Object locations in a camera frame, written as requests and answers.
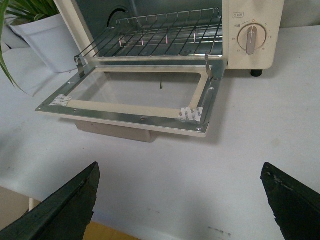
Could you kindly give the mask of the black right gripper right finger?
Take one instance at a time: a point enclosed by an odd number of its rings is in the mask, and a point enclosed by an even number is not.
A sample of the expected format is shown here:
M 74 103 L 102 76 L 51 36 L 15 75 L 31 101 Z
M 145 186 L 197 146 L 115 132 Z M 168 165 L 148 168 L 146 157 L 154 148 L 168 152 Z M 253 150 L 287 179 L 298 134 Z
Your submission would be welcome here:
M 275 221 L 286 240 L 320 238 L 320 194 L 269 162 L 260 179 Z

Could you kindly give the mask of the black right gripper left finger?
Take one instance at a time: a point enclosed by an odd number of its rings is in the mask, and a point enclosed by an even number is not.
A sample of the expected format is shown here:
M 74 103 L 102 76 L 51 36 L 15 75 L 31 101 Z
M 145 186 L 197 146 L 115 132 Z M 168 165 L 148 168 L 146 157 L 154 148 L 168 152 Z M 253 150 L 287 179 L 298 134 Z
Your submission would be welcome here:
M 100 169 L 93 162 L 29 213 L 1 230 L 2 240 L 81 240 L 93 217 Z

